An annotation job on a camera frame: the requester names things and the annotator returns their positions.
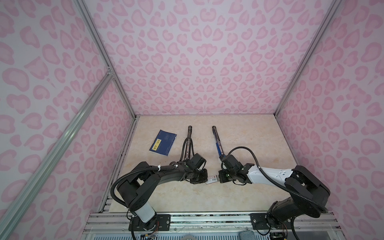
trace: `white label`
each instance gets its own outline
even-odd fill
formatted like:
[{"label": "white label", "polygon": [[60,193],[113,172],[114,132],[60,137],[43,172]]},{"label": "white label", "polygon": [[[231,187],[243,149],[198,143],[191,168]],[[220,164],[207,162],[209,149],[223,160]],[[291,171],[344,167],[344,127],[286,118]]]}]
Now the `white label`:
[{"label": "white label", "polygon": [[206,184],[210,184],[210,183],[217,182],[217,177],[216,177],[216,175],[209,176],[207,179],[208,179],[208,180],[206,181]]}]

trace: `heart pattern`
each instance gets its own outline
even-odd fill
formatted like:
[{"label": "heart pattern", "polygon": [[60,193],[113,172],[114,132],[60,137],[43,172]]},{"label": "heart pattern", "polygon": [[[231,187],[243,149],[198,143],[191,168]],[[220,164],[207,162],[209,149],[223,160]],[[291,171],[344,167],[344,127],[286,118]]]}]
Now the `heart pattern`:
[{"label": "heart pattern", "polygon": [[86,0],[136,114],[273,113],[330,0]]},{"label": "heart pattern", "polygon": [[[71,0],[0,3],[0,218],[106,73],[74,7]],[[101,167],[93,170],[97,173],[94,184],[98,185],[92,192],[91,186],[84,192],[84,188],[73,187],[74,179],[81,172],[87,176],[81,159],[95,157],[91,145],[95,146],[93,139],[103,132],[100,126],[93,125],[92,117],[74,140],[73,144],[77,142],[80,146],[73,145],[65,153],[59,169],[49,177],[11,239],[45,239],[45,236],[52,239],[65,235],[76,239],[79,228],[83,229],[85,216],[95,209],[105,189],[102,184],[111,172],[107,162],[115,161],[114,155],[130,121],[113,85],[98,106],[102,106],[103,113],[99,115],[94,111],[93,116],[99,116],[102,122],[108,122],[108,117],[113,116],[114,125],[109,129],[116,129],[104,145],[96,149],[103,150],[99,154],[102,158],[95,158],[95,165]],[[103,157],[108,149],[109,155]],[[87,196],[93,198],[92,207],[89,207],[89,197],[87,210],[76,215],[74,220],[78,225],[73,228],[72,221],[65,223],[72,206],[62,202],[67,201],[70,191],[77,193],[81,209]],[[68,233],[68,229],[74,228],[75,232]]]},{"label": "heart pattern", "polygon": [[382,1],[347,0],[278,121],[348,240],[384,234]]},{"label": "heart pattern", "polygon": [[[89,214],[99,206],[131,121],[114,83],[110,83],[13,236],[16,239],[29,239],[33,235],[39,239],[52,239],[52,236],[77,239]],[[109,122],[108,128],[102,130],[106,122]],[[97,152],[88,151],[101,135],[109,137],[97,146]],[[13,155],[9,152],[7,156],[12,158]],[[38,160],[38,155],[27,159],[22,171],[36,170],[36,165],[40,164]],[[11,184],[4,190],[2,200],[14,200],[25,184],[25,180]]]}]

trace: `blue book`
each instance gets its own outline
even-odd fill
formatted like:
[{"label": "blue book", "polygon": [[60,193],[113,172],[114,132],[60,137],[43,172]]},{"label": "blue book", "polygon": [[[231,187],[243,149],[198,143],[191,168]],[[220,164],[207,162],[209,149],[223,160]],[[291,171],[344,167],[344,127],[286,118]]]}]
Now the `blue book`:
[{"label": "blue book", "polygon": [[175,141],[175,138],[176,134],[160,130],[149,150],[154,153],[168,156],[170,148],[172,147],[172,144]]}]

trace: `diagonal metal beam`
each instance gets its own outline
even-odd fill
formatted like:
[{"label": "diagonal metal beam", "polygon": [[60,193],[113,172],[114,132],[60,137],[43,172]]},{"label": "diagonal metal beam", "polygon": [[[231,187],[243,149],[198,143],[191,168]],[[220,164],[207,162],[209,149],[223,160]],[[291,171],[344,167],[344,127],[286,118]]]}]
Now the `diagonal metal beam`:
[{"label": "diagonal metal beam", "polygon": [[319,46],[323,36],[327,32],[328,28],[331,26],[331,23],[333,22],[338,9],[340,9],[340,6],[344,0],[333,0],[331,3],[331,6],[329,7],[327,13],[325,14],[325,17],[323,21],[321,22],[315,36],[313,37],[313,40],[308,47],[307,52],[304,55],[303,60],[299,64],[295,74],[292,77],[291,82],[289,83],[287,89],[285,90],[283,97],[281,98],[281,101],[279,105],[276,108],[275,111],[275,117],[277,118],[278,115],[281,113],[282,109],[284,108],[286,102],[288,101],[288,97],[293,91],[293,88],[296,86],[297,82],[299,81],[301,77],[301,73],[305,69],[305,67],[308,65],[309,61],[311,60],[311,57],[314,55],[316,48]]},{"label": "diagonal metal beam", "polygon": [[120,94],[121,98],[123,99],[123,102],[124,102],[126,108],[128,109],[129,113],[131,114],[131,117],[133,119],[135,119],[136,114],[133,111],[133,108],[129,102],[128,96],[122,87],[121,81],[116,74],[116,70],[113,67],[112,61],[108,56],[108,53],[105,49],[103,41],[101,40],[100,34],[98,33],[98,31],[96,29],[96,26],[93,22],[91,13],[89,12],[87,5],[85,4],[84,0],[73,0],[73,2],[75,3],[75,5],[79,11],[81,18],[83,19],[83,21],[85,23],[85,26],[87,27],[89,33],[91,34],[91,37],[92,37],[93,41],[95,42],[97,49],[99,50],[99,53],[101,55],[101,58],[104,61],[105,66],[108,68],[108,70],[111,74],[115,75],[114,82],[115,82],[115,85],[119,91],[119,94]]},{"label": "diagonal metal beam", "polygon": [[84,105],[80,108],[77,115],[68,125],[63,135],[53,146],[52,150],[44,158],[42,164],[29,179],[21,193],[9,206],[8,210],[5,212],[0,222],[0,240],[8,240],[8,238],[18,225],[19,221],[22,219],[25,212],[28,210],[29,206],[41,190],[42,186],[44,185],[48,177],[51,175],[57,163],[60,161],[65,151],[68,149],[72,140],[75,138],[76,134],[83,126],[83,123],[88,118],[89,114],[92,112],[96,103],[103,95],[105,89],[110,84],[112,78],[112,74],[105,75],[105,77],[101,80],[101,82],[90,95],[90,97],[85,101]]}]

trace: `white robotic arm segment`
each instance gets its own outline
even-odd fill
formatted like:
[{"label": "white robotic arm segment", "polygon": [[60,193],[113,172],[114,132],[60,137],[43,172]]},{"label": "white robotic arm segment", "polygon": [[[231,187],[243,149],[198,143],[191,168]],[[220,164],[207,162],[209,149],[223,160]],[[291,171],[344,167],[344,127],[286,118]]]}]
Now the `white robotic arm segment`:
[{"label": "white robotic arm segment", "polygon": [[[293,173],[292,169],[274,169],[263,167],[264,172],[273,180],[281,185],[284,185],[285,179],[290,177]],[[252,166],[247,173],[247,177],[252,183],[263,183],[274,186],[265,176],[260,172],[257,166]]]}]

